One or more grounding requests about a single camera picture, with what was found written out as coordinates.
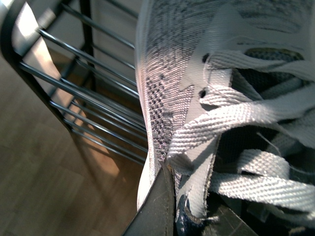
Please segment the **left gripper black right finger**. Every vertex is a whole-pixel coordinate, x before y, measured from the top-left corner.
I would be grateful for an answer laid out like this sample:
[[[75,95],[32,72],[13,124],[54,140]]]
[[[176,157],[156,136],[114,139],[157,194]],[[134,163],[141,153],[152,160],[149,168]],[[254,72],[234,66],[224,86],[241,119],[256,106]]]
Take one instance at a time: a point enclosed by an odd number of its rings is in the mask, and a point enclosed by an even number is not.
[[[179,236],[255,236],[257,235],[236,215],[218,195],[210,195],[210,206],[205,218],[197,218],[190,211],[188,197],[182,195],[176,211]]]

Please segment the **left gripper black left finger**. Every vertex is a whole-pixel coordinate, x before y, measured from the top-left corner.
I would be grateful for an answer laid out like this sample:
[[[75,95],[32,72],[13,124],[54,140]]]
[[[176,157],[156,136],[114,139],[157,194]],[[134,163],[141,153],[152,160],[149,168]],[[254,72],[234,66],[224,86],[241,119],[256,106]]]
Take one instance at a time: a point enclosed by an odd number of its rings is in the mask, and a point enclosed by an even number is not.
[[[124,236],[175,236],[175,192],[169,168],[161,168],[135,217],[123,232]]]

